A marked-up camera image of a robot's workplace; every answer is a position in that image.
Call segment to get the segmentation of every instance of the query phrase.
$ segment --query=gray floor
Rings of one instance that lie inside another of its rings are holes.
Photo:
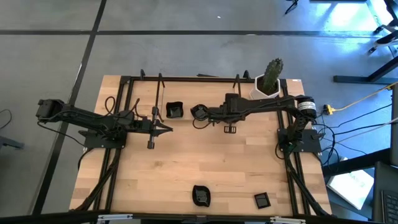
[[[90,30],[99,4],[99,0],[3,0],[0,1],[0,29]],[[377,27],[366,3],[301,0],[294,11],[284,16],[289,5],[290,2],[280,0],[114,0],[108,1],[99,28],[370,31]],[[379,4],[374,5],[383,10]],[[10,147],[0,151],[0,217],[29,212],[55,136],[36,125],[37,102],[42,98],[68,100],[87,40],[87,36],[0,36],[0,110],[10,109],[13,115],[12,123],[0,130],[0,134],[25,143],[21,151]],[[206,73],[233,77],[247,69],[255,77],[264,72],[270,60],[280,57],[284,60],[282,78],[302,79],[306,94],[313,96],[319,107],[332,104],[339,108],[382,87],[332,82],[333,75],[369,75],[392,59],[388,48],[380,48],[367,56],[366,51],[374,41],[298,36],[97,36],[76,105],[94,109],[103,75],[138,75],[143,68],[148,75]],[[396,72],[389,74],[390,77],[396,75]],[[388,105],[390,95],[384,91],[325,117],[325,122],[335,126]],[[390,112],[390,109],[382,110],[344,125],[338,131],[389,121]],[[7,119],[5,113],[0,114],[0,124]],[[72,126],[68,134],[82,140],[77,130],[78,127]],[[389,138],[389,127],[384,127],[344,144],[373,152],[388,147]],[[361,155],[341,146],[336,148],[346,157]],[[80,155],[81,147],[66,139],[44,212],[67,211]],[[356,218],[338,210],[334,208],[333,212]]]

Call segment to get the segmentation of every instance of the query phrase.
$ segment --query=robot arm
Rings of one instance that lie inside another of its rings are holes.
[[[61,100],[40,100],[36,117],[41,123],[63,121],[87,128],[88,131],[79,131],[86,137],[86,147],[124,147],[127,133],[151,134],[157,137],[173,131],[158,119],[154,122],[146,116],[141,120],[135,119],[132,110],[100,115],[65,104]]]
[[[224,122],[228,126],[224,127],[225,133],[234,134],[236,127],[232,124],[244,121],[246,116],[252,113],[264,113],[271,111],[286,111],[295,117],[293,125],[287,128],[287,139],[289,142],[300,141],[302,131],[309,121],[317,117],[315,103],[309,96],[285,96],[275,99],[247,100],[239,97],[235,93],[225,94],[225,102],[220,107],[209,107],[197,105],[191,109],[193,117],[203,121],[207,119],[209,123]]]

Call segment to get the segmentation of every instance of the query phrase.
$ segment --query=black desk leg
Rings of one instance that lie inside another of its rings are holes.
[[[398,118],[398,84],[392,87],[391,119]],[[391,164],[398,166],[398,124],[391,125]]]
[[[393,58],[391,61],[387,62],[377,71],[372,73],[368,77],[352,77],[344,75],[335,75],[333,77],[334,82],[338,83],[368,83],[368,84],[382,84],[389,85],[394,82],[398,82],[398,78],[382,78],[385,74],[391,72],[393,69],[398,67],[398,57]]]
[[[1,149],[1,146],[11,146],[16,149],[23,149],[24,143],[20,143],[20,142],[14,141],[12,139],[0,136],[0,149]]]
[[[322,172],[324,177],[345,174],[348,172],[361,170],[369,167],[373,167],[377,161],[381,161],[385,164],[390,164],[390,149],[383,149],[368,155],[359,156],[332,165],[323,166]]]

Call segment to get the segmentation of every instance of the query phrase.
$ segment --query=yellow cable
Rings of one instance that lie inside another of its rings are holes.
[[[349,108],[350,106],[353,106],[353,105],[355,105],[355,104],[357,104],[357,103],[359,103],[359,102],[365,100],[366,98],[369,98],[369,97],[371,97],[371,96],[373,96],[373,95],[375,95],[375,94],[380,93],[381,91],[385,90],[386,88],[392,87],[392,86],[395,85],[395,84],[398,84],[398,82],[394,82],[393,84],[390,84],[390,85],[388,85],[388,86],[382,88],[381,90],[375,91],[374,93],[370,94],[369,96],[365,96],[364,98],[362,98],[362,99],[360,99],[360,100],[358,100],[358,101],[355,101],[354,103],[352,103],[352,104],[350,104],[350,105],[347,105],[347,106],[345,106],[345,107],[343,107],[343,108],[340,108],[340,109],[330,108],[330,109],[331,109],[332,112],[334,112],[334,111],[342,111],[342,110],[345,110],[345,109]]]

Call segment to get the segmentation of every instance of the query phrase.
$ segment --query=wooden table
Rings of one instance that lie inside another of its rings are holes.
[[[106,114],[104,101],[118,92],[120,76],[104,76],[95,113]],[[287,80],[290,95],[304,94],[301,80]],[[205,129],[192,126],[190,108],[201,103],[219,106],[225,93],[237,92],[232,83],[165,82],[160,89],[159,108],[165,124],[174,132],[155,139],[147,149],[149,136],[129,133],[114,190],[112,212],[174,213],[207,215],[292,215],[284,162],[274,154],[279,128],[277,113],[249,115],[237,123],[236,134],[225,134],[222,124]],[[242,96],[249,97],[252,83],[242,83]],[[150,115],[157,82],[135,81],[131,106],[137,98],[138,113]],[[126,92],[123,93],[123,108]],[[182,101],[182,119],[167,119],[166,102]],[[195,122],[197,126],[206,122]],[[100,176],[104,149],[95,149],[81,162],[70,208],[76,208],[93,190]],[[331,213],[322,169],[313,154],[301,153],[305,183],[324,210]],[[192,187],[205,185],[211,191],[210,207],[192,202]],[[108,187],[105,186],[101,200]],[[257,209],[254,195],[267,192],[271,207]],[[295,192],[303,213],[300,190]]]

